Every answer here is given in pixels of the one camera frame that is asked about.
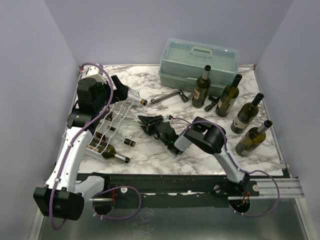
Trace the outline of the clear glass wine bottle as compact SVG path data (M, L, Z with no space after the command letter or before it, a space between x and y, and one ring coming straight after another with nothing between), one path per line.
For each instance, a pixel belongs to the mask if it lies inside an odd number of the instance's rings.
M106 110L106 112L101 116L101 119L97 125L97 131L100 133L106 132L109 128L116 129L120 126L128 125L141 125L142 122L138 118L138 110L140 107L132 106L114 106L112 110Z

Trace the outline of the clear acrylic wine rack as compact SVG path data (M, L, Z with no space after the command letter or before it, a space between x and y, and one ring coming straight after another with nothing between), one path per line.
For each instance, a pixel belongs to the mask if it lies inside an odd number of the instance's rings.
M122 110L115 108L110 110L105 106L111 101L112 104L125 101L127 98L134 96L134 90L126 85L118 86L113 91L108 84L85 85L81 83L77 87L78 100L74 104L70 115L67 118L67 127L69 129L80 128L76 131L74 140L81 140L80 134L91 133L88 145L97 149L105 159L116 158L125 162L130 162L130 158L116 152L114 147L107 144L107 141L122 142L130 147L135 146L135 142L124 136L116 137L116 129L124 121Z

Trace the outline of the dark green labelled wine bottle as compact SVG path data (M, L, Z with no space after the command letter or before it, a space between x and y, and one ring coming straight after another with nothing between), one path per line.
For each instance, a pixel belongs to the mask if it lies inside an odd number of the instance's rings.
M209 78L210 70L211 66L206 65L202 76L196 80L192 97L192 105L195 108L201 108L204 105L208 90L211 86L211 80Z

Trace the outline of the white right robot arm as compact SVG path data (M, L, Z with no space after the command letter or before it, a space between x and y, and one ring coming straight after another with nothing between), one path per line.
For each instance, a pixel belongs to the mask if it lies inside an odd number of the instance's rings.
M241 170L228 150L226 131L220 125L197 116L181 134L176 134L162 115L138 116L142 130L159 139L175 156L181 155L191 145L212 155L223 168L230 184L230 191L241 196L248 190L250 176Z

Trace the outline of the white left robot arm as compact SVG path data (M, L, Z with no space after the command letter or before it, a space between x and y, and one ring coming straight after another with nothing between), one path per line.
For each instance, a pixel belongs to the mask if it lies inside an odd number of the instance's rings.
M115 90L92 77L78 82L77 101L67 118L65 142L58 161L45 186L36 187L33 193L39 210L46 217L76 221L90 198L110 194L111 185L101 176L89 176L80 184L76 184L76 180L85 150L104 118L100 112L107 103L114 104L128 97L128 86L122 84L117 75L111 79Z

